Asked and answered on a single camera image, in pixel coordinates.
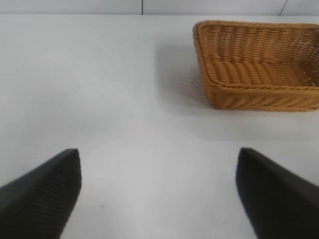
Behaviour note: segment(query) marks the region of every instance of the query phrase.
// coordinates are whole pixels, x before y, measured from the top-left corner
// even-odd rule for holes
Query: white tabletop
[[[235,186],[255,148],[319,184],[319,112],[219,111],[192,27],[205,19],[0,15],[0,185],[80,151],[83,188],[63,239],[254,239]]]

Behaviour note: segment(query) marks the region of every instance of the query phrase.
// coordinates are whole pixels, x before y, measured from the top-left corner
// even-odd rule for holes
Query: brown basket
[[[319,25],[203,21],[193,34],[215,108],[319,109]]]

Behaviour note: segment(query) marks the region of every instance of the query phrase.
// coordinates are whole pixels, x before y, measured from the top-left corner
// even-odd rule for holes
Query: basket rim
[[[224,21],[224,20],[206,20],[200,21],[193,27],[193,38],[197,52],[198,60],[204,64],[201,70],[204,70],[208,76],[210,86],[219,89],[225,93],[236,94],[236,92],[256,93],[256,94],[274,94],[274,90],[278,90],[281,94],[292,95],[307,95],[308,97],[319,96],[318,86],[274,86],[266,85],[241,85],[241,84],[224,84],[218,80],[214,80],[211,74],[207,71],[207,62],[204,57],[203,47],[201,44],[202,35],[199,30],[210,26],[236,26],[236,27],[251,27],[263,29],[314,29],[319,31],[319,24],[313,23],[264,23],[264,22],[245,22],[245,21]]]

